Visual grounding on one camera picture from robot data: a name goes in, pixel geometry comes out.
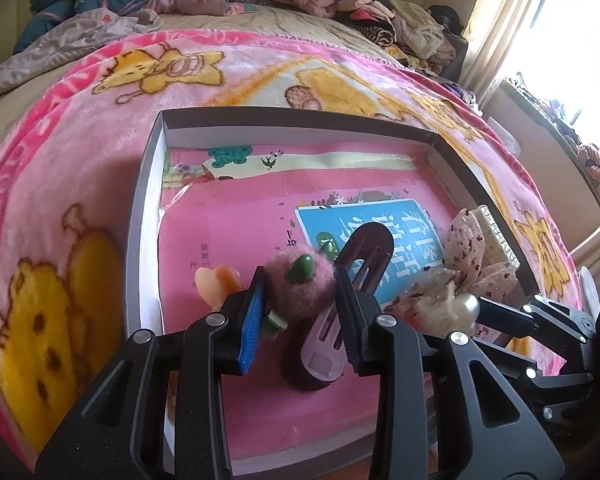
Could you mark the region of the cream curtain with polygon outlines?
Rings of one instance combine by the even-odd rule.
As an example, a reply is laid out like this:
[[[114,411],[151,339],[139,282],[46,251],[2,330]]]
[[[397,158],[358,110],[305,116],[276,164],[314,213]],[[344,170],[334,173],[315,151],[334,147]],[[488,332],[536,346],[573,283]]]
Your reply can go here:
[[[541,0],[477,0],[467,25],[468,50],[460,85],[483,105],[500,84],[501,70]]]

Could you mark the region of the white plastic hair comb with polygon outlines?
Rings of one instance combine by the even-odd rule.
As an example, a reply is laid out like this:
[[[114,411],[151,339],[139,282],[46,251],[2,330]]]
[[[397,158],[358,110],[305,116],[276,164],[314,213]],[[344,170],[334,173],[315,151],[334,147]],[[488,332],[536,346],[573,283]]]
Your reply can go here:
[[[520,261],[515,255],[512,246],[506,240],[498,222],[491,214],[488,206],[480,205],[472,213],[475,215],[480,228],[482,229],[482,238],[484,239],[483,260],[487,266],[495,263],[509,262],[515,270],[520,267]]]

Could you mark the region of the pink speckled bow pearl clip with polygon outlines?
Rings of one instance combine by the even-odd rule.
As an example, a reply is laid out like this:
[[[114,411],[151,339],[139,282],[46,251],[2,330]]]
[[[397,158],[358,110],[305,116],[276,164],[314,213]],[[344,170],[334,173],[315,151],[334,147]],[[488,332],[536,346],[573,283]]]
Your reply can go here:
[[[440,266],[425,266],[388,307],[388,312],[421,333],[444,338],[453,332],[475,333],[480,298],[501,301],[517,287],[509,262],[487,266],[482,229],[472,213],[461,209],[442,243]]]

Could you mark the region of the pink cartoon fleece blanket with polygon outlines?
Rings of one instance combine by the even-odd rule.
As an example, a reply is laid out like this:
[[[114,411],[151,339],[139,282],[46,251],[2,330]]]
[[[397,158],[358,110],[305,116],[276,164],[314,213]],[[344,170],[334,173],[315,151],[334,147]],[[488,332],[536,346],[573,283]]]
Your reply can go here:
[[[440,84],[371,44],[179,27],[115,41],[0,98],[0,350],[17,264],[67,274],[67,210],[79,206],[90,226],[123,246],[140,153],[160,110],[279,106],[309,65],[321,70],[309,81],[321,110],[431,130],[476,164],[541,292],[582,306],[576,267],[532,177]],[[40,448],[21,430],[1,388],[0,436],[25,465],[34,464]]]

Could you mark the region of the shallow cardboard box tray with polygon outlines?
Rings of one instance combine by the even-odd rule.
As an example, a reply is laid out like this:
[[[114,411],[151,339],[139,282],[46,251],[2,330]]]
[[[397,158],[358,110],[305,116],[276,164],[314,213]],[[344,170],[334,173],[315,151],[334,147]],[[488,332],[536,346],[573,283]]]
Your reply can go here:
[[[231,266],[244,280],[278,252],[343,248],[368,222],[394,252],[376,297],[387,307],[463,208],[487,206],[517,268],[509,302],[539,282],[494,203],[486,170],[437,133],[290,108],[164,110],[152,123],[136,180],[125,258],[125,327],[184,330],[209,309],[195,272]],[[309,479],[370,454],[378,385],[345,362],[334,382],[303,392],[283,376],[290,337],[263,338],[244,377],[223,382],[228,447],[239,479]]]

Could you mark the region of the orange heart clip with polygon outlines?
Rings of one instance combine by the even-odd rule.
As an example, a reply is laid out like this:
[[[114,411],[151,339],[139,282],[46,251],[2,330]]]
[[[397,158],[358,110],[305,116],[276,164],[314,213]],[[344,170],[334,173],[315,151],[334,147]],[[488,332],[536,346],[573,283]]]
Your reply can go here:
[[[231,266],[199,268],[194,281],[200,298],[212,311],[219,311],[228,296],[245,289],[239,272]]]

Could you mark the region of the lilac crumpled blanket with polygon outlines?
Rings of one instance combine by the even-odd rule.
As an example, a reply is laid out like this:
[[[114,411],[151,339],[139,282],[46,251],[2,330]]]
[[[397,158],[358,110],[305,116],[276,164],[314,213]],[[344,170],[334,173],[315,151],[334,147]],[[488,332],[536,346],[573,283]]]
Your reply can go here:
[[[0,65],[0,96],[105,44],[159,29],[163,14],[227,16],[242,12],[242,0],[149,0],[143,9],[125,16],[103,8],[78,14]]]

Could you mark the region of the dark maroon hair clip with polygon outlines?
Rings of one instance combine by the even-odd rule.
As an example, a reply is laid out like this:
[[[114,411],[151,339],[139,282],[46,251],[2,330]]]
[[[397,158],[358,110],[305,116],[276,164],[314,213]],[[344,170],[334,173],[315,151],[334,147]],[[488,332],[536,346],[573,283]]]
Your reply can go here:
[[[336,292],[332,304],[294,332],[283,360],[283,378],[301,391],[334,384],[349,356],[357,358],[362,346],[355,341],[364,328],[351,309],[362,295],[376,292],[393,254],[393,236],[386,226],[367,222],[356,228],[334,260]]]

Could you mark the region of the pile of clothes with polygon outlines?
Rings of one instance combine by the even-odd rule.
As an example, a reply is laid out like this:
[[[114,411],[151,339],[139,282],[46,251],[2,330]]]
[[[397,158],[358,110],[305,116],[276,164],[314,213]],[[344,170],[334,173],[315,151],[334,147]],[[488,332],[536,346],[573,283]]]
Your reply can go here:
[[[457,82],[468,51],[465,25],[450,6],[404,0],[336,0],[335,18],[401,64]]]

